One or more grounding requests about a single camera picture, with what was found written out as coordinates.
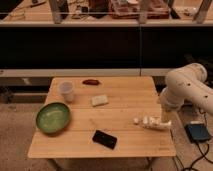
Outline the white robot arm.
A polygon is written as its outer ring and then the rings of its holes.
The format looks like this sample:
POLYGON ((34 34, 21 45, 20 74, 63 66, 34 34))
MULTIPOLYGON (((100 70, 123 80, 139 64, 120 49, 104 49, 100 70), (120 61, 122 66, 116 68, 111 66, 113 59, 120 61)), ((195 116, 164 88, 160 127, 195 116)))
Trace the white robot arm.
POLYGON ((169 71, 165 76, 166 87, 159 95, 162 120, 168 122, 185 100, 213 116, 213 89, 204 84, 206 79, 207 70, 199 63, 169 71))

